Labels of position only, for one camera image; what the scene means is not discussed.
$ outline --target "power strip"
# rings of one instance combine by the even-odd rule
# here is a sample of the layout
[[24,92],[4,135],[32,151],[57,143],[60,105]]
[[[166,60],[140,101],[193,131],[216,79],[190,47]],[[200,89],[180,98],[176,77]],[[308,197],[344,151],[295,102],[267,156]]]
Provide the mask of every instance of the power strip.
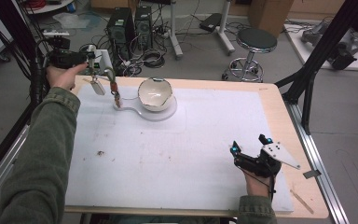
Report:
[[58,32],[56,30],[51,30],[51,31],[43,31],[43,35],[46,35],[46,36],[56,36],[56,35],[69,35],[68,32]]

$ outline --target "black pole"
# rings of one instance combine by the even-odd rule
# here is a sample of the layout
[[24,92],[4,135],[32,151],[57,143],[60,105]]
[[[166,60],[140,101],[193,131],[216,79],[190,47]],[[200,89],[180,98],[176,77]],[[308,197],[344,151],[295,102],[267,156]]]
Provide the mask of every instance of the black pole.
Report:
[[[19,50],[25,56],[25,60],[27,60],[28,62],[36,62],[36,53],[38,51],[40,52],[40,49],[36,45],[34,36],[26,25],[26,21],[23,20],[21,14],[16,9],[15,5],[11,0],[0,0],[0,20],[12,36],[13,43],[18,46]],[[29,121],[31,114],[34,111],[34,108],[42,102],[43,95],[40,92],[43,88],[41,87],[41,85],[43,85],[42,81],[45,80],[45,78],[43,77],[44,74],[42,74],[41,72],[31,72],[31,103],[27,106],[19,120],[7,134],[4,141],[1,143],[0,162],[5,157],[10,147],[13,145],[22,128]]]
[[307,134],[310,134],[310,105],[316,74],[356,19],[358,0],[346,0],[303,67],[290,77],[275,83],[280,88],[293,82],[289,90],[282,95],[289,104],[296,105],[298,98],[305,92],[301,124]]

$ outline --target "round stool seat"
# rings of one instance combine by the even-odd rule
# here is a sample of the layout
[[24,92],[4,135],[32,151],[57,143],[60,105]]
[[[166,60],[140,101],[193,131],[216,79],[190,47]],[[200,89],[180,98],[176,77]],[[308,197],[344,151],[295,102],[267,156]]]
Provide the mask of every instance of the round stool seat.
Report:
[[267,31],[249,28],[238,31],[237,43],[255,53],[268,53],[277,47],[277,38]]

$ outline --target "white bowl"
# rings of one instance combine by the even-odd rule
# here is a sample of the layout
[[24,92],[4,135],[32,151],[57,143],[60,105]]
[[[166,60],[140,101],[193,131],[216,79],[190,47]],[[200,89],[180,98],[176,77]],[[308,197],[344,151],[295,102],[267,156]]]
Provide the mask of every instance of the white bowl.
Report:
[[139,86],[138,97],[145,109],[155,112],[163,111],[172,102],[171,84],[164,78],[150,77]]

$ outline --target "hand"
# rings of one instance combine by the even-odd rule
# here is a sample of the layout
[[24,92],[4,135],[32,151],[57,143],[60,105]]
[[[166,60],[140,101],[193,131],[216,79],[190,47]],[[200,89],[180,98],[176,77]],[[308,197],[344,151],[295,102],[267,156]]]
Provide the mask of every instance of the hand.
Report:
[[80,71],[87,68],[86,63],[79,64],[69,69],[61,69],[54,66],[47,68],[47,78],[50,87],[60,87],[67,91],[70,91],[75,87],[75,76]]
[[265,178],[245,170],[242,171],[245,174],[248,195],[269,197],[269,177]]

